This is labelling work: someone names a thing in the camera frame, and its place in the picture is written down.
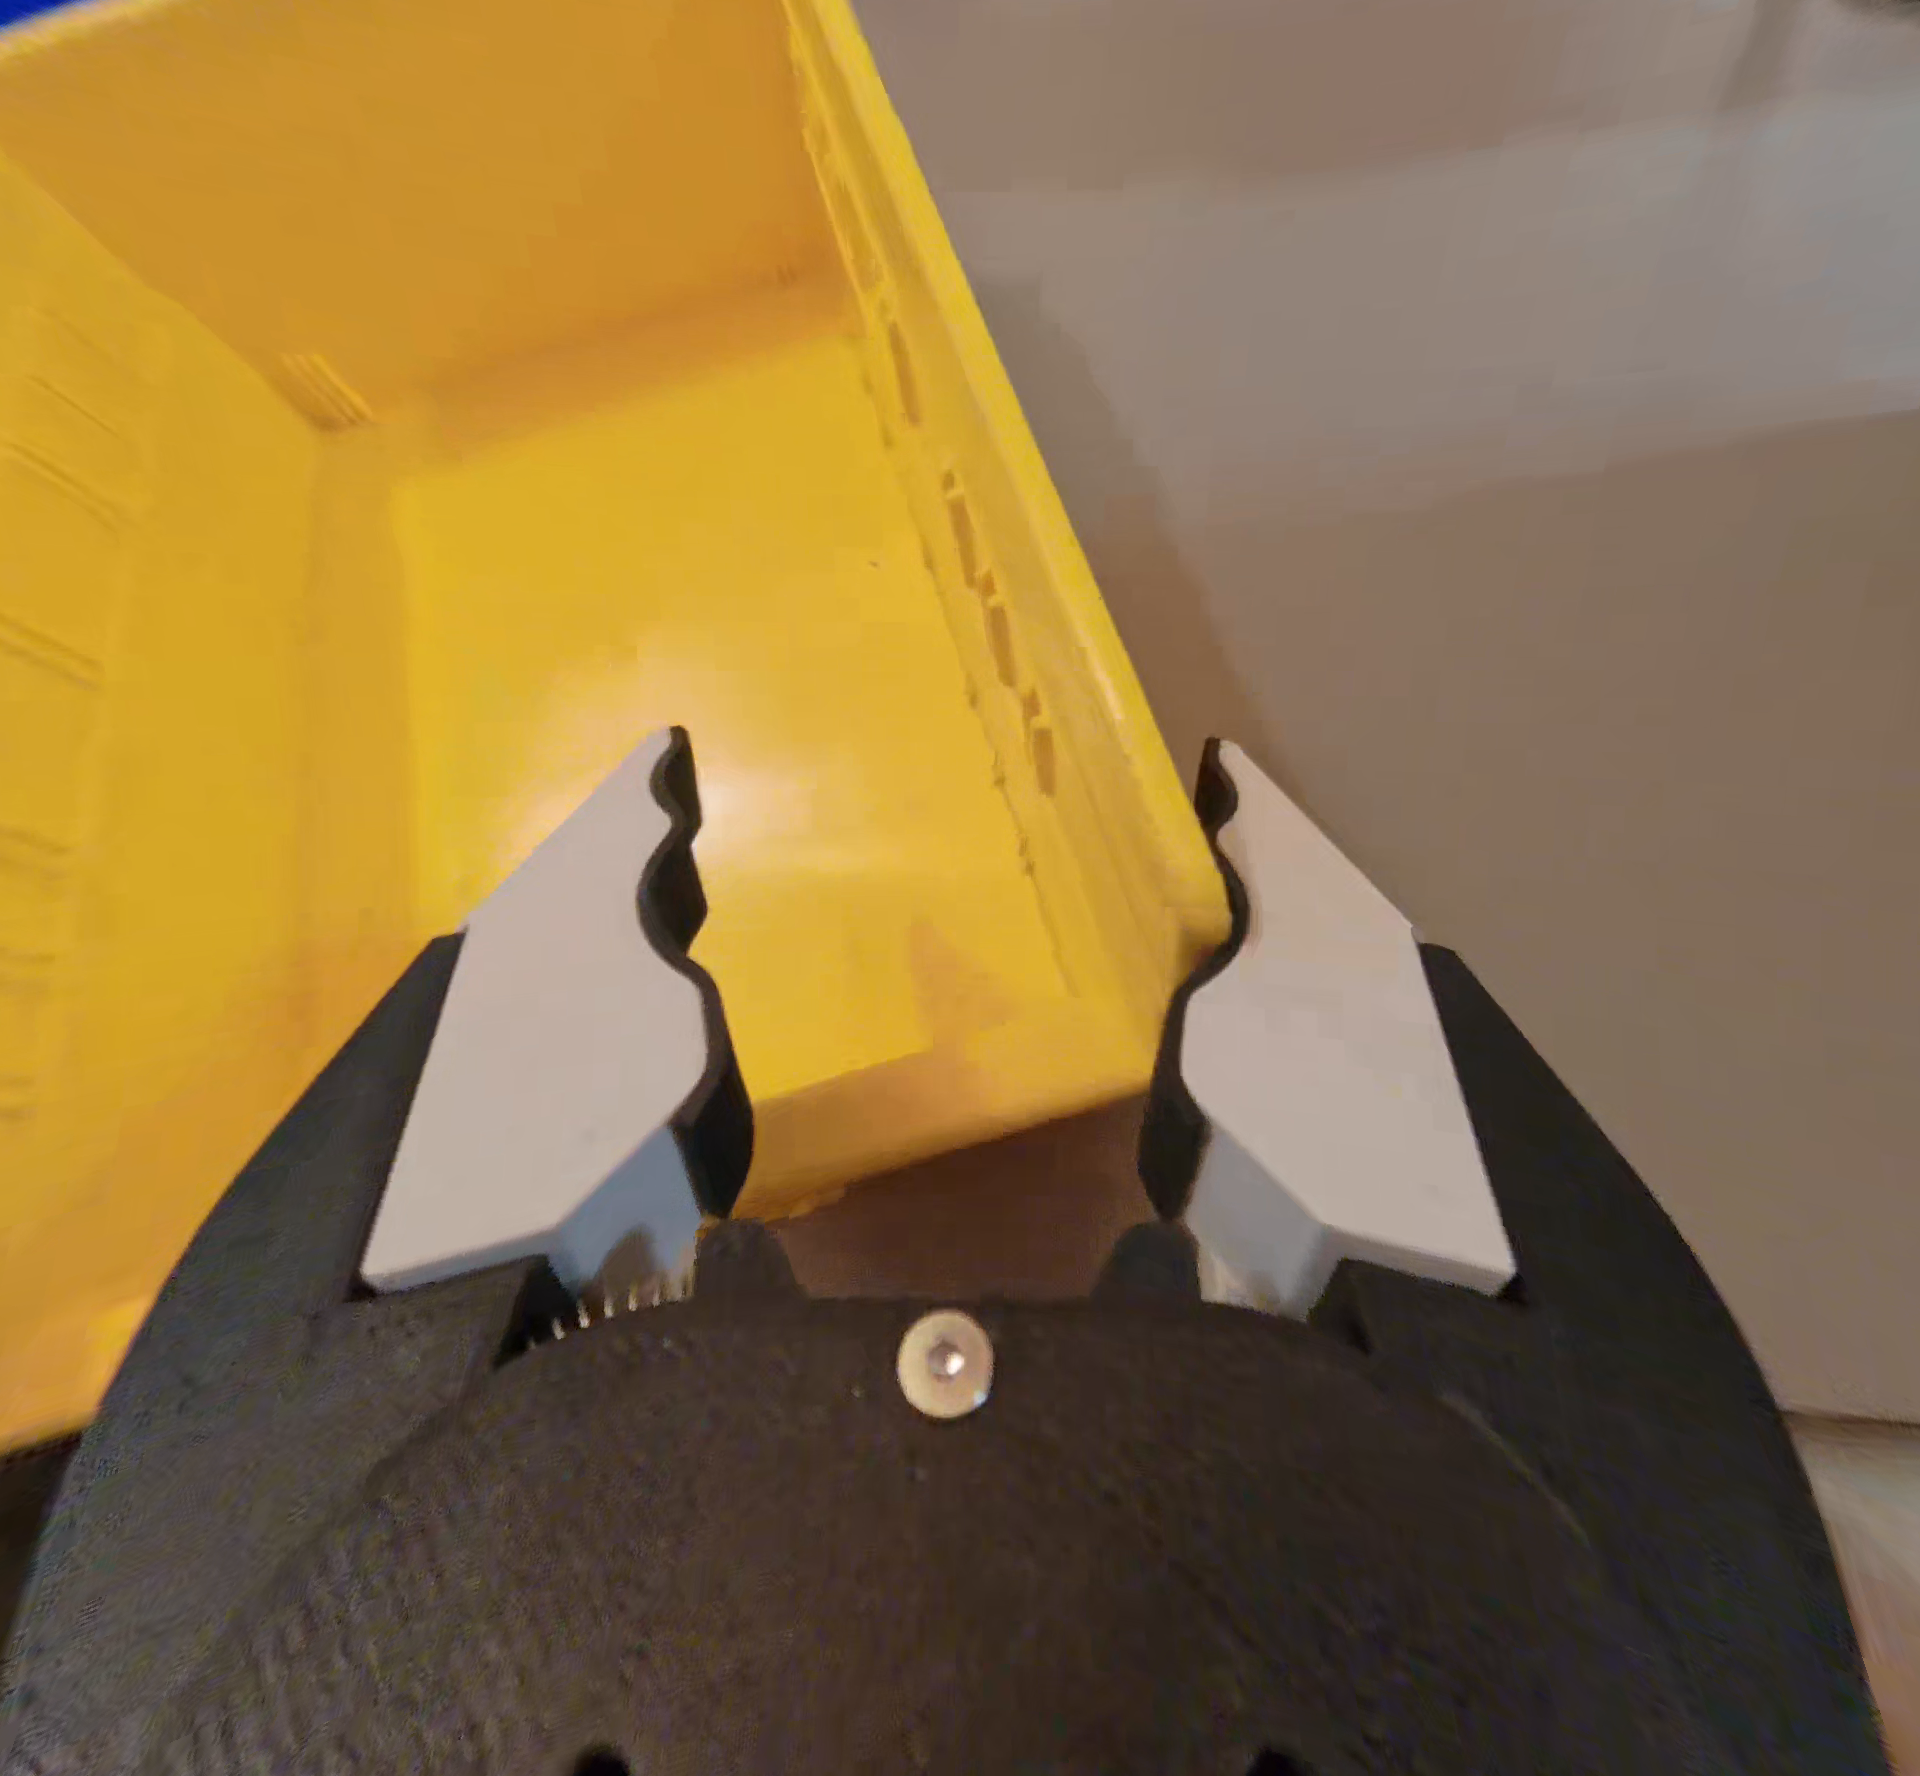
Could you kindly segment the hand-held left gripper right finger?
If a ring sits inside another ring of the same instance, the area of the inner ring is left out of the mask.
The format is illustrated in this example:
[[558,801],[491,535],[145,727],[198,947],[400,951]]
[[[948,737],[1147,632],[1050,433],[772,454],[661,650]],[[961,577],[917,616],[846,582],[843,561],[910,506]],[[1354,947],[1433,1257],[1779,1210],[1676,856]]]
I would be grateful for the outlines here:
[[1504,1294],[1414,927],[1240,744],[1207,743],[1194,804],[1229,936],[1167,1007],[1139,1175],[1200,1299],[1302,1323],[1344,1264]]

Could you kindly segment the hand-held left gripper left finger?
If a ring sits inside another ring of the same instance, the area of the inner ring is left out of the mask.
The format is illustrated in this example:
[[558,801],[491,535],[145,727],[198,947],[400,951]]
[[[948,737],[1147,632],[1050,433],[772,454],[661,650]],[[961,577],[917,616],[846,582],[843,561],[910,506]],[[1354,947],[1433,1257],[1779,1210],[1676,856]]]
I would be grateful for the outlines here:
[[754,1162],[715,977],[685,729],[647,737],[469,917],[358,1277],[417,1292],[544,1264],[663,1292]]

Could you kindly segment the yellow plastic bin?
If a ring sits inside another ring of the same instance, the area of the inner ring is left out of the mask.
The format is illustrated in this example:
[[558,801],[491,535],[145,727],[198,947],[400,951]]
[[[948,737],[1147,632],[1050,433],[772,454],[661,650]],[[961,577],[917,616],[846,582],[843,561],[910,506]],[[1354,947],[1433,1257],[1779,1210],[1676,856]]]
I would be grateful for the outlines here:
[[5,1451],[691,738],[746,1212],[1145,1092],[1229,930],[852,0],[5,28]]

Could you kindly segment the grey desk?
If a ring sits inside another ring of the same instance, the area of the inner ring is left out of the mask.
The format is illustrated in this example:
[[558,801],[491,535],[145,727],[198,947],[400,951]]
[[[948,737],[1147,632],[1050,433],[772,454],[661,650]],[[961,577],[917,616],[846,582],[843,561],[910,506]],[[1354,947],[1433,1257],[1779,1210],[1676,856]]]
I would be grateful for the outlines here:
[[1916,7],[852,5],[1178,766],[1916,1421]]

